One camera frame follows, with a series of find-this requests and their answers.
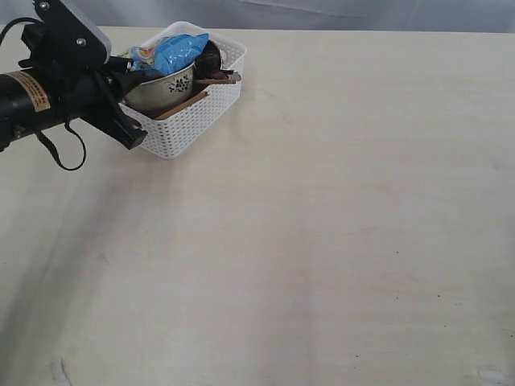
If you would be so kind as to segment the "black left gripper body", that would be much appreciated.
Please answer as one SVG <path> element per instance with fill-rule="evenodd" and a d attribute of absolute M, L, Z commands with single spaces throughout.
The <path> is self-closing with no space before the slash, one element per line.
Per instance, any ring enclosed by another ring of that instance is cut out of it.
<path fill-rule="evenodd" d="M 105 65 L 98 69 L 74 67 L 57 51 L 40 18 L 24 27 L 21 40 L 30 56 L 19 62 L 18 119 L 99 121 L 100 93 L 94 73 L 104 75 Z"/>

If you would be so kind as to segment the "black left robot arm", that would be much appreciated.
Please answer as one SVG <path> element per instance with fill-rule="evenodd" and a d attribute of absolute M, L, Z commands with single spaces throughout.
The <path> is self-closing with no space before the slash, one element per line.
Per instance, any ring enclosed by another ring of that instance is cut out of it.
<path fill-rule="evenodd" d="M 131 150 L 146 131 L 120 104 L 149 79 L 111 54 L 109 38 L 70 1 L 35 1 L 36 18 L 17 18 L 30 51 L 1 75 L 1 147 L 80 118 Z"/>

